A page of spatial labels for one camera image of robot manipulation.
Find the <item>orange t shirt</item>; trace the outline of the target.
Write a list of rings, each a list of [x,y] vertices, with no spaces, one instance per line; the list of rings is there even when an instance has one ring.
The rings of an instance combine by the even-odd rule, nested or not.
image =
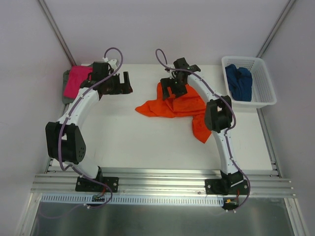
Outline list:
[[[157,84],[157,98],[148,100],[135,111],[147,117],[184,118],[192,117],[192,133],[194,137],[206,143],[211,136],[211,131],[205,125],[206,104],[194,88],[186,85],[187,94],[176,98],[171,95],[166,100],[162,99],[161,83]]]

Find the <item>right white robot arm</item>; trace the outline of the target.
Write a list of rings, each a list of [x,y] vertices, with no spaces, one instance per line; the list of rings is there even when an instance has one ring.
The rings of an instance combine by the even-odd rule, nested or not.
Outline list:
[[[220,156],[220,179],[210,184],[210,191],[215,194],[228,195],[237,190],[244,182],[244,172],[237,164],[232,148],[231,130],[236,125],[231,98],[217,93],[207,84],[197,65],[189,65],[185,58],[174,61],[173,67],[160,63],[169,72],[168,78],[160,80],[162,98],[166,100],[172,93],[176,98],[185,95],[191,86],[206,104],[204,123],[215,138]]]

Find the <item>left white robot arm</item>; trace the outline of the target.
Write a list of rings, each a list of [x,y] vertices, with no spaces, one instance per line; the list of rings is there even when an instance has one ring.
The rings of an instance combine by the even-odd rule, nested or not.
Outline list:
[[[92,191],[103,187],[103,174],[101,167],[87,157],[81,128],[91,108],[104,95],[133,92],[128,72],[123,73],[124,81],[120,82],[120,67],[115,59],[94,62],[67,112],[45,127],[48,155],[59,162],[63,171],[72,168],[80,177],[87,179],[86,185]]]

